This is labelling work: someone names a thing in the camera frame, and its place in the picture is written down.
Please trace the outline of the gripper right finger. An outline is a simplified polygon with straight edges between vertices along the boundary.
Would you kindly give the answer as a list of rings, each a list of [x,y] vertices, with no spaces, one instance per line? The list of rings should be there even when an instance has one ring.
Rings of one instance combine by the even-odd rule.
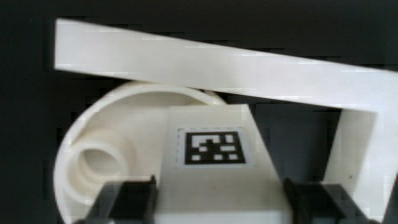
[[[340,184],[285,179],[285,193],[294,209],[294,224],[381,224],[372,220]]]

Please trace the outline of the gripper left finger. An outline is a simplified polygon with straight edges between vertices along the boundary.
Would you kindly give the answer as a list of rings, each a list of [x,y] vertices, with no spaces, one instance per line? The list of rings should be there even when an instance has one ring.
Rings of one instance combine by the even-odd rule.
[[[88,216],[73,224],[155,224],[157,178],[109,182]]]

